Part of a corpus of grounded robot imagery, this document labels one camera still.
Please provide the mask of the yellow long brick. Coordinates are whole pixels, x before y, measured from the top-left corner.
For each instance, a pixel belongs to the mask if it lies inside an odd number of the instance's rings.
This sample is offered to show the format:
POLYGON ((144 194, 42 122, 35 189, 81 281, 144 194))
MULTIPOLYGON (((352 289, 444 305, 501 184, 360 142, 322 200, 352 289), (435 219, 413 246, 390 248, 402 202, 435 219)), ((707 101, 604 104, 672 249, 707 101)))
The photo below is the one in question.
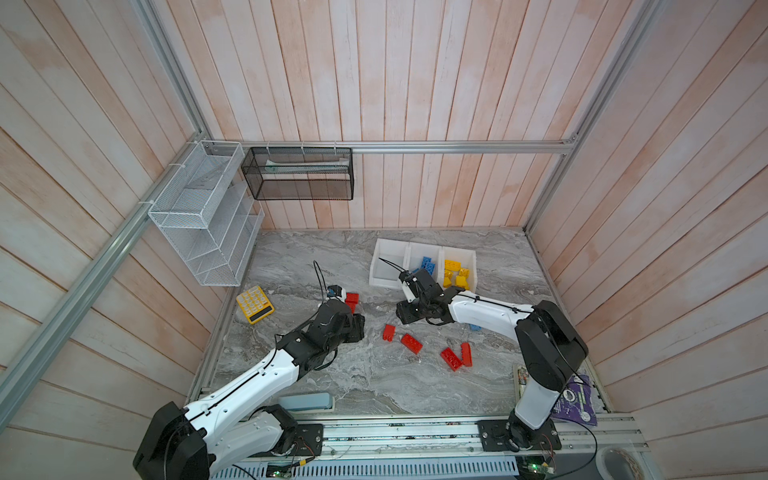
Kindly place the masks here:
POLYGON ((450 271, 450 272, 459 272, 462 269, 462 265, 458 261, 453 260, 445 260, 444 261, 444 270, 450 271))

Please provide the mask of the small red brick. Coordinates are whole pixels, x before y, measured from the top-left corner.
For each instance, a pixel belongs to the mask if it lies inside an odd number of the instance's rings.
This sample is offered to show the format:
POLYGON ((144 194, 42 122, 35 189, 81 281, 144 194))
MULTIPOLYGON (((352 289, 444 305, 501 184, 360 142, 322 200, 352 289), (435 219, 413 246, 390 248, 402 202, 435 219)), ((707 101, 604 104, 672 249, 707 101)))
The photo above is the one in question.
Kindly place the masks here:
POLYGON ((387 342, 392 342, 394 340, 395 332, 396 327, 394 325, 386 324, 382 332, 382 339, 387 342))

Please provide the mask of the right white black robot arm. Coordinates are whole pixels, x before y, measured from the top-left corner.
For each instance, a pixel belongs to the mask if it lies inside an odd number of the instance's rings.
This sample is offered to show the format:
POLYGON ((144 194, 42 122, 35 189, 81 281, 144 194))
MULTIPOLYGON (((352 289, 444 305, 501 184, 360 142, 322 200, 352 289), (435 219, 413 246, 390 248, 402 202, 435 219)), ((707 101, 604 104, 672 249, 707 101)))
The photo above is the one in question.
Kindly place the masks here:
POLYGON ((527 450, 537 436, 552 430, 551 412, 588 356, 585 341, 557 304, 513 304, 461 287, 443 288, 424 269, 404 270, 398 278, 406 295, 396 307, 403 324, 471 324, 517 339, 529 380, 502 435, 508 449, 527 450))

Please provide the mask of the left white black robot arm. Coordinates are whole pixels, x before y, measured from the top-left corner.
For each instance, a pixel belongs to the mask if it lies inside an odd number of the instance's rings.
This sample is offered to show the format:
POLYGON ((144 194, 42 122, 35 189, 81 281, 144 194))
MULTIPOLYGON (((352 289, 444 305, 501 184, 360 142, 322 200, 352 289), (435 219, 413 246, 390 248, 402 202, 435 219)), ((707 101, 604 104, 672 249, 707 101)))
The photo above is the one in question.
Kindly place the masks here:
POLYGON ((293 458, 306 446, 294 417, 268 399, 329 365, 340 345, 364 337, 365 318, 329 298, 277 338, 255 366, 219 390, 153 416, 133 460, 143 479, 209 479, 254 454, 293 458))

